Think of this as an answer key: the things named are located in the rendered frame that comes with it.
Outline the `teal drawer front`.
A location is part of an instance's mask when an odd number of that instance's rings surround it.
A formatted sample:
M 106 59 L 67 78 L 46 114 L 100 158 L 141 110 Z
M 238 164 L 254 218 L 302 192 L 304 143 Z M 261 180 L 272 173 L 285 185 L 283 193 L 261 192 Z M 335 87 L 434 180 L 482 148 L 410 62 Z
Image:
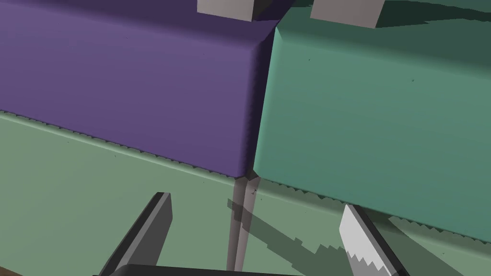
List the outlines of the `teal drawer front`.
M 386 0 L 375 29 L 275 30 L 255 171 L 491 242 L 491 0 Z

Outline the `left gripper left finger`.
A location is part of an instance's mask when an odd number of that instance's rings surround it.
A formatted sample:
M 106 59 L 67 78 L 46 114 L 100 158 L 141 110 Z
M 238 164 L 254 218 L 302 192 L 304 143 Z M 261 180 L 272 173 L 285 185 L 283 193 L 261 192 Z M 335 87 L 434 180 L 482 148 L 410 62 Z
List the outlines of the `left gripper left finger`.
M 170 193 L 156 193 L 98 276 L 131 275 L 128 269 L 156 266 L 173 219 Z

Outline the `purple drawer front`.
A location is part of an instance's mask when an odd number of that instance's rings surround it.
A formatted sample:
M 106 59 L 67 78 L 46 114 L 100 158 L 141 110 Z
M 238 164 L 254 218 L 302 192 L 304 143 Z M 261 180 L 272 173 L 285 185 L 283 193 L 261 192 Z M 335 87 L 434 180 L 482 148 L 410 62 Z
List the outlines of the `purple drawer front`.
M 197 0 L 0 0 L 0 109 L 242 177 L 293 2 L 246 22 Z

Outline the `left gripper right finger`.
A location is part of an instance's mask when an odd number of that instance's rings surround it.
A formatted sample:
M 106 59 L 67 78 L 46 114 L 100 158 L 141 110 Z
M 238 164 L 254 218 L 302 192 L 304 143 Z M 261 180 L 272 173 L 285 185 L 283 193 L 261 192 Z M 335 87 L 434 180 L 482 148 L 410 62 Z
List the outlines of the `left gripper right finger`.
M 353 276 L 409 276 L 361 206 L 345 205 L 339 233 Z

